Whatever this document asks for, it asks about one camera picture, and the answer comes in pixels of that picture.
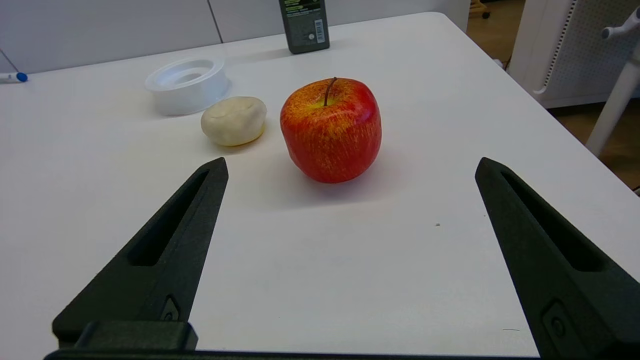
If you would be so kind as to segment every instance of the bottle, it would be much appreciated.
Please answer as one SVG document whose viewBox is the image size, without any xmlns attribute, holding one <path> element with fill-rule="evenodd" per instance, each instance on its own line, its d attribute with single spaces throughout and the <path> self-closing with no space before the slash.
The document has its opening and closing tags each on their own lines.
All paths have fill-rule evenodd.
<svg viewBox="0 0 640 360">
<path fill-rule="evenodd" d="M 324 0 L 278 0 L 292 54 L 329 48 Z"/>
</svg>

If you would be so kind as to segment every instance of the white plastic container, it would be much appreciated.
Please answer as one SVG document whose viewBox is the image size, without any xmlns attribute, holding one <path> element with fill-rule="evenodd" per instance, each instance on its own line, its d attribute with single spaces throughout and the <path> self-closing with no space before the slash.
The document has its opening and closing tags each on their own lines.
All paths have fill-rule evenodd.
<svg viewBox="0 0 640 360">
<path fill-rule="evenodd" d="M 222 59 L 185 59 L 154 71 L 145 81 L 163 115 L 187 115 L 222 100 L 230 81 Z"/>
</svg>

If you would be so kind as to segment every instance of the red apple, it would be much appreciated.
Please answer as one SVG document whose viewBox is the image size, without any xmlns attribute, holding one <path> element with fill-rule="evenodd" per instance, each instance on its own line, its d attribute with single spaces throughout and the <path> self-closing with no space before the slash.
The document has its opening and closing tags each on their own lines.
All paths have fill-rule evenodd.
<svg viewBox="0 0 640 360">
<path fill-rule="evenodd" d="M 322 183 L 365 172 L 382 141 L 376 98 L 353 79 L 325 79 L 296 90 L 282 106 L 280 129 L 293 162 Z"/>
</svg>

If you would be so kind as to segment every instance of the marker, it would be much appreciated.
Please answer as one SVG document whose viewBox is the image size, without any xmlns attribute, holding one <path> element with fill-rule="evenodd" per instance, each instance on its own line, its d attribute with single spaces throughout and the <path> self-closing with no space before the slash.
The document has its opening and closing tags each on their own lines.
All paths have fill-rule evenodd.
<svg viewBox="0 0 640 360">
<path fill-rule="evenodd" d="M 29 77 L 23 72 L 0 73 L 0 84 L 23 83 L 27 81 L 27 79 L 29 79 Z"/>
</svg>

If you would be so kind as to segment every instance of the perforated panel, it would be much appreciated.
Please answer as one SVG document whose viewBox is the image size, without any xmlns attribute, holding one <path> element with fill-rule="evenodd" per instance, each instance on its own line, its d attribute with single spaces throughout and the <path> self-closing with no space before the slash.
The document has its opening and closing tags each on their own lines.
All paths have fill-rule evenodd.
<svg viewBox="0 0 640 360">
<path fill-rule="evenodd" d="M 560 34 L 540 99 L 562 99 L 611 92 L 622 67 L 640 40 L 640 29 L 602 39 L 602 29 L 619 26 L 640 0 L 576 0 Z"/>
</svg>

